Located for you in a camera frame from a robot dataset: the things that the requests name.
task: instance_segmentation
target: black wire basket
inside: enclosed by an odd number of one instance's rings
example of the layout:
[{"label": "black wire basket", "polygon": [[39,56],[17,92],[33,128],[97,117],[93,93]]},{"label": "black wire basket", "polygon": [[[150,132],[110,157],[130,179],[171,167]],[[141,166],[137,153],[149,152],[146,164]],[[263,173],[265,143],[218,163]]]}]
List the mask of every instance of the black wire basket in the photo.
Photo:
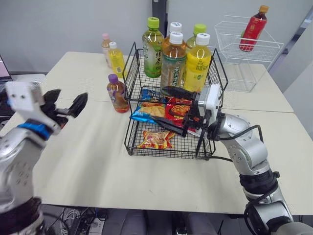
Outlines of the black wire basket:
[{"label": "black wire basket", "polygon": [[[131,52],[127,58],[124,70],[127,70],[127,76],[124,77],[125,83],[125,98],[130,101],[136,101],[137,105],[140,102],[147,102],[142,99],[143,89],[149,89],[160,94],[160,78],[149,78],[143,70],[144,57],[143,49],[137,49],[134,43]],[[222,65],[220,56],[215,49],[209,65],[209,71],[205,81],[205,86],[212,84],[220,84],[220,108],[223,106],[223,94],[228,84],[228,79]],[[153,102],[166,103],[163,95],[160,94],[159,99]],[[124,144],[129,155],[145,155],[156,157],[184,158],[184,159],[205,159],[209,160],[210,156],[215,152],[214,141],[207,137],[203,138],[199,151],[196,151],[199,137],[192,134],[187,134],[185,138],[175,135],[170,143],[172,148],[166,149],[151,149],[138,147],[143,141],[143,131],[164,131],[157,124],[141,122],[130,119],[128,124]]]}]

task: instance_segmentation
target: wire basket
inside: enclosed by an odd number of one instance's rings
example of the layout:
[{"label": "wire basket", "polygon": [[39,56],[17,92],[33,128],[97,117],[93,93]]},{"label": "wire basket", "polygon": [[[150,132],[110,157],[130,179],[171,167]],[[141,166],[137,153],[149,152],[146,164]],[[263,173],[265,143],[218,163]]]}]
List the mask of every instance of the wire basket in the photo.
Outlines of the wire basket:
[{"label": "wire basket", "polygon": [[[144,72],[144,56],[143,49],[137,49],[136,43],[133,43],[131,52],[125,64],[125,70],[128,70],[127,76],[124,78],[126,87],[125,98],[129,101],[146,101],[141,99],[143,89],[149,89],[160,92],[160,77],[150,78]],[[227,87],[228,79],[224,71],[220,56],[215,49],[209,65],[209,72],[205,81],[205,86],[212,84],[220,84],[220,107],[223,106],[223,94]]]},{"label": "wire basket", "polygon": [[[153,90],[160,93],[160,78],[149,78],[146,76],[143,70],[144,57],[143,50],[137,49],[134,43],[131,52],[126,61],[125,70],[128,71],[127,76],[124,77],[124,83],[126,87],[126,99],[130,101],[136,101],[137,105],[146,100],[141,98],[143,89]],[[225,74],[221,59],[217,50],[214,50],[212,59],[209,66],[209,71],[205,84],[220,84],[220,107],[223,105],[223,94],[228,84],[228,79]],[[160,94],[160,99],[164,100],[163,95]],[[151,124],[147,122],[141,122],[130,119],[128,124],[126,137],[124,144],[129,155],[145,155],[155,157],[170,157],[170,158],[183,158],[183,159],[204,159],[209,160],[210,156],[215,152],[215,143],[210,141],[207,136],[199,142],[199,138],[192,134],[187,134],[185,138],[179,135],[175,135],[170,139],[172,148],[166,149],[147,149],[138,147],[143,141],[143,131],[164,131],[162,127],[157,124]]]},{"label": "wire basket", "polygon": [[201,147],[196,156],[196,147],[199,138],[187,134],[185,138],[175,135],[170,139],[172,148],[166,149],[148,149],[139,148],[144,138],[143,131],[164,131],[164,129],[156,124],[130,120],[127,134],[125,138],[125,146],[129,155],[144,155],[152,157],[167,157],[167,158],[183,158],[183,159],[204,159],[209,160],[210,156],[215,152],[215,143],[207,137],[203,138]]},{"label": "wire basket", "polygon": [[[249,20],[250,17],[225,16],[224,21],[215,25],[217,48],[229,79],[228,90],[250,92],[284,46],[263,29],[258,40],[245,39],[256,42],[252,51],[240,50],[240,41],[243,39],[241,35]],[[261,64],[266,69],[255,73],[255,68]]]}]

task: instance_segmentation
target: chip bag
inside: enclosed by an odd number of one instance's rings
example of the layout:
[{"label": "chip bag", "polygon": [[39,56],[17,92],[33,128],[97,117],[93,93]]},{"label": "chip bag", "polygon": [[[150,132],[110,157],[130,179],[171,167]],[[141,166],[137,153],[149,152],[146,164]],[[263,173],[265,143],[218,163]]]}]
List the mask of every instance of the chip bag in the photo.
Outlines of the chip bag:
[{"label": "chip bag", "polygon": [[169,131],[143,131],[144,140],[137,148],[173,148],[169,140],[174,135],[174,133]]},{"label": "chip bag", "polygon": [[165,102],[164,96],[160,93],[143,89],[142,99],[146,100],[141,102],[136,108],[135,112],[131,115],[131,119],[137,121],[144,121],[149,123],[154,123],[152,116],[163,118],[165,115],[165,104],[153,103],[151,101]]},{"label": "chip bag", "polygon": [[185,114],[188,113],[191,103],[191,100],[171,98],[165,106],[165,118],[172,121],[174,125],[182,127],[182,121]]}]

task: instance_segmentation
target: white wall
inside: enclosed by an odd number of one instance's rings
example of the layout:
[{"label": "white wall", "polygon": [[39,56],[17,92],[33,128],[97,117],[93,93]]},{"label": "white wall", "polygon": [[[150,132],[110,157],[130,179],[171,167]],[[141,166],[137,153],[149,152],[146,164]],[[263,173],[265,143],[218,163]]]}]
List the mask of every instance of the white wall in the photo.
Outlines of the white wall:
[{"label": "white wall", "polygon": [[272,74],[272,78],[284,92],[313,60],[313,23],[305,29],[286,58]]},{"label": "white wall", "polygon": [[255,15],[260,5],[268,5],[267,31],[281,43],[288,43],[313,5],[312,0],[169,0],[168,22],[182,23],[184,39],[192,36],[193,25],[207,25],[210,45],[216,44],[214,26],[224,15]]},{"label": "white wall", "polygon": [[313,62],[288,87],[284,95],[313,140]]},{"label": "white wall", "polygon": [[0,54],[10,71],[50,71],[67,51],[101,53],[107,32],[141,45],[151,0],[0,0]]}]

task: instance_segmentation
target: bottle cap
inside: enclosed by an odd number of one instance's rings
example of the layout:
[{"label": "bottle cap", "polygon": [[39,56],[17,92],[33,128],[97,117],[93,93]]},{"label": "bottle cap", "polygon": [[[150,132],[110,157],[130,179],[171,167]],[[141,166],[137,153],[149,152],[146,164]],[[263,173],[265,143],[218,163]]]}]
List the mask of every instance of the bottle cap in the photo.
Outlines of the bottle cap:
[{"label": "bottle cap", "polygon": [[206,32],[206,25],[205,24],[201,24],[201,23],[197,23],[194,26],[194,34],[198,34],[198,33],[205,33]]},{"label": "bottle cap", "polygon": [[261,5],[260,9],[259,9],[259,12],[267,13],[268,9],[269,9],[269,6]]},{"label": "bottle cap", "polygon": [[170,34],[170,43],[172,44],[182,44],[183,34],[179,32],[171,32]]},{"label": "bottle cap", "polygon": [[170,32],[179,32],[182,33],[182,24],[179,22],[171,22]]},{"label": "bottle cap", "polygon": [[196,37],[196,44],[199,46],[207,46],[210,43],[210,34],[198,33]]},{"label": "bottle cap", "polygon": [[160,20],[157,17],[148,18],[148,28],[159,28]]},{"label": "bottle cap", "polygon": [[113,84],[118,83],[118,77],[115,73],[110,74],[108,78],[109,78],[110,83],[113,83]]},{"label": "bottle cap", "polygon": [[117,48],[116,42],[110,42],[109,46],[110,46],[111,49],[116,49]]},{"label": "bottle cap", "polygon": [[104,40],[110,39],[108,33],[103,33],[103,34],[102,34],[102,38],[103,38]]}]

